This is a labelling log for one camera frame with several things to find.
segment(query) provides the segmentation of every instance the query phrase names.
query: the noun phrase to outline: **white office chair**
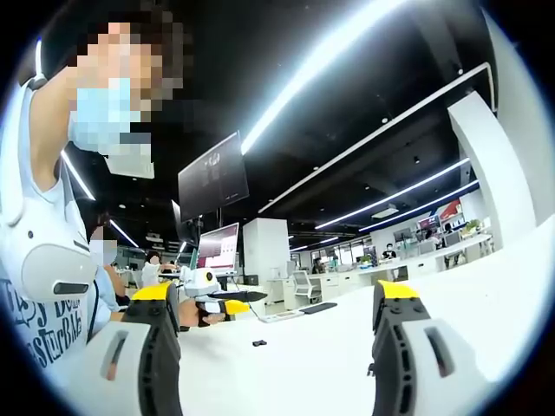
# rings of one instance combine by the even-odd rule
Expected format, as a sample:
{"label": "white office chair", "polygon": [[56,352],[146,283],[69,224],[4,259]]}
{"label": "white office chair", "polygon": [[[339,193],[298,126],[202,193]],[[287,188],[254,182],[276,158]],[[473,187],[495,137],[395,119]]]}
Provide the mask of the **white office chair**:
{"label": "white office chair", "polygon": [[294,271],[293,279],[295,279],[295,296],[306,296],[309,303],[318,303],[318,301],[322,300],[322,291],[317,286],[310,283],[306,271]]}

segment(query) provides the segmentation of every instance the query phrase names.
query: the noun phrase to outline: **white cabinet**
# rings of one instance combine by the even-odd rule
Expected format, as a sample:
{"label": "white cabinet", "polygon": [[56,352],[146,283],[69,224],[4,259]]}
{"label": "white cabinet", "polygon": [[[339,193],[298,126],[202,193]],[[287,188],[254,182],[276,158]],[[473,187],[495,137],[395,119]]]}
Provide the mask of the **white cabinet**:
{"label": "white cabinet", "polygon": [[327,302],[329,299],[341,295],[341,288],[339,285],[339,277],[331,276],[320,279],[322,289],[322,301]]}
{"label": "white cabinet", "polygon": [[295,296],[295,281],[293,279],[285,279],[284,286],[284,305],[285,309],[293,310],[297,308],[297,299]]}

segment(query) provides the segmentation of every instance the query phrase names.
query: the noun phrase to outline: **hand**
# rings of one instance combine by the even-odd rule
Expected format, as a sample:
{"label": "hand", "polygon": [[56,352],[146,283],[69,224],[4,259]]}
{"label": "hand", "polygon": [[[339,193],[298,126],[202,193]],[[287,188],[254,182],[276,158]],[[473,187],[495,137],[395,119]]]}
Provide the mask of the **hand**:
{"label": "hand", "polygon": [[[222,322],[224,319],[225,314],[211,314],[202,318],[202,320],[209,325],[214,325],[218,322]],[[197,308],[197,303],[194,301],[194,299],[188,299],[180,303],[180,326],[199,326],[199,308]]]}

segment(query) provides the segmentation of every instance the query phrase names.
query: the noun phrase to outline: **ceiling light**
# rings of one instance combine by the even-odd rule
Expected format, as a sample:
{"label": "ceiling light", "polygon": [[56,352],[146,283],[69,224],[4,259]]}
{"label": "ceiling light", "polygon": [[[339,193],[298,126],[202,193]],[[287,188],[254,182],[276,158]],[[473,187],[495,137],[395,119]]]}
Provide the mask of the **ceiling light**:
{"label": "ceiling light", "polygon": [[321,224],[321,225],[315,227],[315,229],[316,229],[316,230],[319,230],[319,229],[321,229],[321,228],[323,228],[323,227],[327,227],[328,225],[335,224],[335,223],[337,223],[337,222],[339,222],[339,221],[341,221],[341,220],[343,220],[343,219],[345,219],[345,218],[353,217],[353,216],[355,216],[355,215],[357,215],[357,214],[360,214],[361,212],[365,212],[365,211],[370,210],[370,209],[372,209],[372,208],[374,208],[374,207],[376,207],[376,206],[378,206],[378,205],[384,204],[384,203],[390,201],[391,199],[400,197],[401,195],[403,195],[403,194],[405,194],[405,193],[407,193],[407,192],[413,191],[414,189],[416,189],[416,188],[418,188],[418,187],[420,187],[420,186],[422,186],[422,185],[425,185],[425,184],[427,184],[427,183],[429,183],[429,182],[431,182],[431,181],[433,181],[433,180],[435,180],[435,179],[438,179],[440,176],[443,176],[443,175],[445,175],[446,173],[451,172],[452,170],[456,169],[456,168],[459,167],[459,166],[465,165],[465,164],[468,163],[469,161],[470,161],[469,158],[460,160],[459,162],[455,163],[454,165],[451,165],[450,167],[448,167],[448,168],[446,168],[446,169],[443,169],[441,172],[437,172],[435,175],[432,175],[432,176],[430,176],[429,178],[424,179],[424,180],[421,181],[421,182],[418,182],[417,184],[414,184],[414,185],[412,185],[412,186],[409,186],[408,188],[405,188],[405,189],[403,189],[402,191],[399,191],[399,192],[397,192],[397,193],[394,193],[393,195],[391,195],[391,196],[389,196],[389,197],[386,197],[386,198],[384,198],[384,199],[382,199],[382,200],[380,200],[380,201],[377,201],[377,202],[374,202],[373,204],[370,204],[370,205],[368,205],[368,206],[365,206],[364,208],[361,208],[360,210],[356,210],[356,211],[353,211],[353,212],[351,212],[351,213],[349,213],[349,214],[343,215],[342,217],[339,217],[339,218],[336,218],[336,219],[332,219],[331,221],[328,221],[327,223],[324,223],[324,224]]}
{"label": "ceiling light", "polygon": [[369,229],[371,229],[371,228],[375,228],[375,227],[377,227],[377,226],[379,226],[379,225],[386,224],[386,223],[389,223],[389,222],[391,222],[391,221],[395,221],[395,220],[398,219],[398,218],[403,218],[403,217],[406,217],[407,215],[414,214],[415,212],[421,210],[422,208],[426,208],[426,207],[428,207],[428,206],[437,204],[438,202],[441,202],[441,201],[444,200],[444,199],[450,198],[450,197],[452,197],[453,195],[456,195],[457,193],[462,192],[462,191],[464,191],[465,189],[468,189],[469,187],[474,186],[474,185],[476,185],[476,184],[478,184],[478,180],[475,180],[474,182],[470,182],[468,185],[464,185],[464,186],[462,186],[461,188],[457,189],[456,191],[450,192],[450,193],[448,193],[447,195],[444,195],[444,196],[441,197],[441,198],[437,198],[436,200],[434,200],[434,201],[432,201],[432,202],[428,202],[427,204],[424,204],[423,206],[419,206],[418,208],[414,208],[413,210],[410,210],[410,211],[407,211],[407,212],[403,212],[401,215],[397,215],[397,216],[395,216],[395,217],[393,217],[393,218],[386,219],[385,221],[381,221],[380,223],[372,224],[372,225],[369,225],[368,227],[361,228],[359,231],[366,231],[366,230],[369,230]]}
{"label": "ceiling light", "polygon": [[246,154],[264,130],[276,119],[287,103],[330,65],[343,51],[356,41],[367,29],[381,20],[406,0],[373,0],[358,13],[323,39],[305,59],[276,100],[266,109],[241,144],[241,153]]}
{"label": "ceiling light", "polygon": [[322,240],[319,244],[329,243],[330,241],[336,241],[339,237],[328,238],[327,240]]}
{"label": "ceiling light", "polygon": [[85,185],[85,182],[83,182],[83,179],[81,179],[81,176],[79,176],[79,173],[77,173],[76,169],[73,167],[73,164],[71,163],[71,160],[69,160],[69,157],[66,154],[65,150],[62,150],[62,159],[64,162],[66,162],[66,165],[68,166],[69,171],[73,174],[73,177],[75,178],[75,180],[77,181],[81,189],[83,189],[83,191],[87,194],[88,198],[92,199],[93,201],[96,201],[91,191]]}
{"label": "ceiling light", "polygon": [[131,243],[132,245],[134,245],[135,247],[139,248],[139,245],[137,245],[137,243],[135,241],[133,241],[131,239],[130,236],[128,236],[121,228],[118,224],[115,223],[115,221],[113,219],[110,219],[110,224],[117,230],[120,232],[120,234],[125,237],[129,243]]}

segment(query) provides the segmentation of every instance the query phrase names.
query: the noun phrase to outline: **cable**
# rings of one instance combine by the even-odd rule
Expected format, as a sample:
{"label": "cable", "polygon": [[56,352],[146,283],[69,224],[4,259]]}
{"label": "cable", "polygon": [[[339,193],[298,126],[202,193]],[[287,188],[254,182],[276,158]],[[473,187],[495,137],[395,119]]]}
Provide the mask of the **cable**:
{"label": "cable", "polygon": [[[239,288],[239,285],[237,284],[237,282],[235,282],[235,276],[231,275],[231,278],[232,278],[233,282],[235,283],[235,287],[237,287],[237,291],[240,292],[241,289]],[[249,308],[251,308],[252,313],[258,318],[258,320],[261,321],[261,322],[264,322],[264,321],[262,321],[262,319],[260,319],[260,316],[258,316],[257,311],[252,308],[251,301],[249,301],[248,296],[246,298],[246,301],[249,304]]]}
{"label": "cable", "polygon": [[93,283],[95,284],[95,291],[96,291],[95,306],[93,307],[93,314],[91,316],[92,319],[90,320],[90,327],[88,328],[87,342],[89,342],[90,339],[93,337],[93,328],[95,327],[96,310],[98,308],[98,298],[99,298],[98,285],[96,284],[96,280],[94,280]]}

